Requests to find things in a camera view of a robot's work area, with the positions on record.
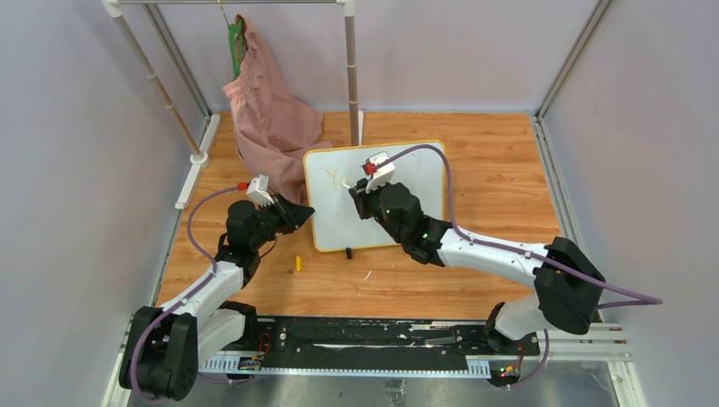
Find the yellow framed whiteboard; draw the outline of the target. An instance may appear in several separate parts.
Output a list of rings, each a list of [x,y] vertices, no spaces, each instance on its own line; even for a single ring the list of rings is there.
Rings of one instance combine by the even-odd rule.
[[[361,220],[348,189],[365,188],[362,165],[373,154],[386,151],[395,166],[391,180],[381,186],[382,218]],[[426,215],[441,220],[446,207],[445,152],[439,140],[376,144],[313,150],[304,156],[308,204],[315,249],[323,253],[347,248],[396,245],[384,223],[419,220]]]

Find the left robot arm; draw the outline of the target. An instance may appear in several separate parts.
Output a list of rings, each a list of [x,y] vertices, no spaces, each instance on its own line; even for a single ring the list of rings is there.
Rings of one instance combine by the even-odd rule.
[[[266,203],[232,203],[216,254],[199,249],[209,259],[202,276],[172,300],[142,306],[132,316],[119,385],[149,404],[180,401],[197,381],[199,367],[225,346],[253,348],[259,341],[257,311],[230,297],[254,277],[261,248],[295,232],[314,213],[280,194]]]

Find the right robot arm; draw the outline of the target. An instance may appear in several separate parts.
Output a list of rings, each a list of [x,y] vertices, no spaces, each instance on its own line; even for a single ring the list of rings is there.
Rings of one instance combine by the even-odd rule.
[[[401,183],[368,192],[359,181],[348,193],[359,217],[375,221],[414,261],[485,271],[533,289],[525,298],[492,309],[482,334],[492,352],[505,354],[527,334],[543,329],[588,332],[602,294],[592,281],[605,279],[573,241],[556,237],[543,245],[471,234],[426,215],[419,198]]]

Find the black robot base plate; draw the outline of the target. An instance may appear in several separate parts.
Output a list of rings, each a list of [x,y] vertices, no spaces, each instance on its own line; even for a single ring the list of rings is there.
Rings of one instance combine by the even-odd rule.
[[[538,356],[535,334],[518,342],[486,337],[481,321],[250,315],[240,334],[190,315],[171,316],[148,338],[137,362],[144,388],[182,399],[199,374],[478,378],[513,385],[522,362]]]

